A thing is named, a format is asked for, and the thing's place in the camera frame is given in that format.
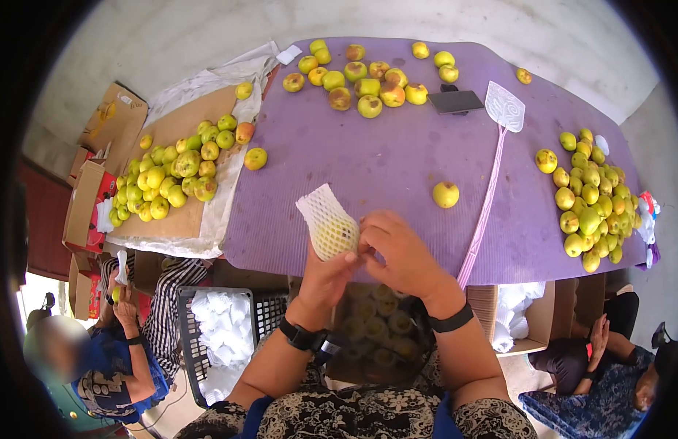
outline purple table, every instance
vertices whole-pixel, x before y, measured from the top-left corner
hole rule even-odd
[[[295,43],[309,53],[311,40]],[[441,80],[432,57],[412,56],[412,40],[371,38],[326,39],[331,49],[329,70],[343,71],[348,44],[362,44],[367,66],[385,61],[399,67],[412,82],[439,92]],[[527,106],[524,128],[508,133],[502,154],[496,196],[469,285],[544,281],[586,275],[580,258],[563,250],[561,211],[554,202],[551,175],[538,171],[534,155],[553,150],[570,170],[571,153],[558,137],[589,128],[605,136],[607,162],[620,166],[632,193],[639,179],[619,127],[600,111],[568,91],[534,77],[524,85],[516,66],[475,43],[429,43],[432,55],[448,50],[460,70],[460,90],[473,90],[481,101],[490,80],[514,93]],[[302,275],[307,256],[307,225],[295,201],[330,183],[349,215],[359,218],[374,209],[392,209],[422,237],[443,267],[458,274],[466,255],[487,190],[498,142],[497,125],[485,110],[462,115],[438,115],[430,103],[399,108],[383,106],[375,119],[352,108],[332,110],[328,93],[309,82],[299,93],[283,90],[281,81],[298,72],[298,59],[281,66],[261,108],[251,147],[268,152],[268,164],[256,172],[242,169],[224,245],[225,256],[237,268]],[[432,188],[450,180],[460,189],[451,209],[432,201]],[[624,257],[614,265],[604,258],[598,272],[630,267],[645,260],[638,234],[624,242]],[[357,281],[372,282],[365,271]]]

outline white foam net sleeve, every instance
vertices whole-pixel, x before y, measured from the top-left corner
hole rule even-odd
[[[327,183],[301,197],[295,205],[308,224],[309,239],[321,260],[342,251],[357,251],[359,225],[339,204]]]

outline sleeve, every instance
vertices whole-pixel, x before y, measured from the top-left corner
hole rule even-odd
[[[478,399],[457,408],[453,421],[464,438],[536,439],[536,431],[527,415],[516,405],[502,399]]]
[[[174,439],[229,439],[241,433],[246,421],[246,409],[233,402],[216,402],[197,419],[183,427]]]

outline woman's right hand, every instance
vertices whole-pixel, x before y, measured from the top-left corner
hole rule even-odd
[[[385,265],[373,255],[378,251]],[[359,254],[375,279],[399,292],[426,299],[456,280],[430,254],[419,236],[393,211],[373,211],[361,218]]]

